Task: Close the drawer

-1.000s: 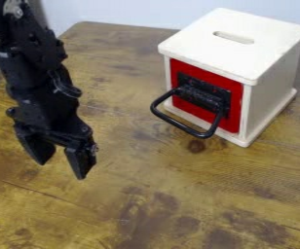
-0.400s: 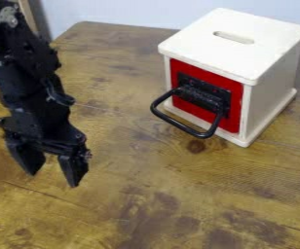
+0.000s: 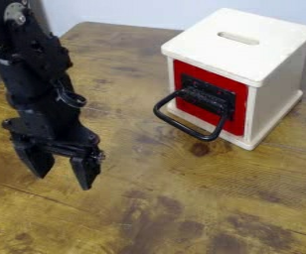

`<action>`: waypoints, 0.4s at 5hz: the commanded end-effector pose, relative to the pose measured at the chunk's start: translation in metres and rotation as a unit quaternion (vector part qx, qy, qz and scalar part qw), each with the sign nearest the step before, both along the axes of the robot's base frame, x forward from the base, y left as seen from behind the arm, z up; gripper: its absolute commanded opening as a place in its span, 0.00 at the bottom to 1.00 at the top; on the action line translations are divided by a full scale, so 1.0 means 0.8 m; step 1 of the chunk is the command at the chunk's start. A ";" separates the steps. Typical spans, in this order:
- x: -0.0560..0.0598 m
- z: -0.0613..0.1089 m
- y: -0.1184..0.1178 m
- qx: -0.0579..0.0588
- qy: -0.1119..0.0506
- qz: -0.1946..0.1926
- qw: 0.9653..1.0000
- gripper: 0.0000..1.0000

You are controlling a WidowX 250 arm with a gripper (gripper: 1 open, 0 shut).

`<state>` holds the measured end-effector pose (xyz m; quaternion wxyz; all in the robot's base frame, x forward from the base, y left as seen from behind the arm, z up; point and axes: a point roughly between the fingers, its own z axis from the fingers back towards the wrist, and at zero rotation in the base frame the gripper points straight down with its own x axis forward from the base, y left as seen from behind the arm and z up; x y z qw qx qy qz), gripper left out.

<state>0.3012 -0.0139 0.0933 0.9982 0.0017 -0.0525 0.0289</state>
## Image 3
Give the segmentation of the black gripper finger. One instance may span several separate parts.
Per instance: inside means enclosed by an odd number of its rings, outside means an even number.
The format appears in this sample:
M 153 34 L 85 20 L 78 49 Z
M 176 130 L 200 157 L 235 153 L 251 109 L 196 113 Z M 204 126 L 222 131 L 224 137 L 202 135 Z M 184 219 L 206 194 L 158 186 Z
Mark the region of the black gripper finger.
M 19 159 L 32 174 L 42 179 L 55 163 L 52 153 L 44 148 L 46 142 L 12 138 L 12 144 Z
M 102 152 L 86 156 L 73 155 L 70 158 L 77 181 L 85 191 L 91 188 L 95 177 L 101 173 L 101 163 L 103 159 L 105 155 Z

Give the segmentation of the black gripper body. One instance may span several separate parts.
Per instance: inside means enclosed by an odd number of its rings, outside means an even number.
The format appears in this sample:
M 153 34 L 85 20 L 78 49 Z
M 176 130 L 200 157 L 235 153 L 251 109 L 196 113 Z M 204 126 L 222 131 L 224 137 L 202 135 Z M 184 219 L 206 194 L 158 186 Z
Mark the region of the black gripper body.
M 3 121 L 22 159 L 44 159 L 60 155 L 69 158 L 98 159 L 99 138 L 79 122 L 83 97 L 10 97 L 18 112 Z

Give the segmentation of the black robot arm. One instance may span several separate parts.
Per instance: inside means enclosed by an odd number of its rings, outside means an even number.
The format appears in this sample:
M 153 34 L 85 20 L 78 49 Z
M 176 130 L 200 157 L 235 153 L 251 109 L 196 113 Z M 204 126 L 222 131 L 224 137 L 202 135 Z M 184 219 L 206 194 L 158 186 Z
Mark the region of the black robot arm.
M 67 48 L 46 33 L 27 0 L 0 0 L 0 78 L 6 97 L 18 111 L 2 122 L 15 152 L 32 174 L 42 178 L 55 156 L 70 159 L 77 181 L 91 188 L 101 171 L 99 138 L 79 122 L 86 105 L 75 93 L 67 69 Z

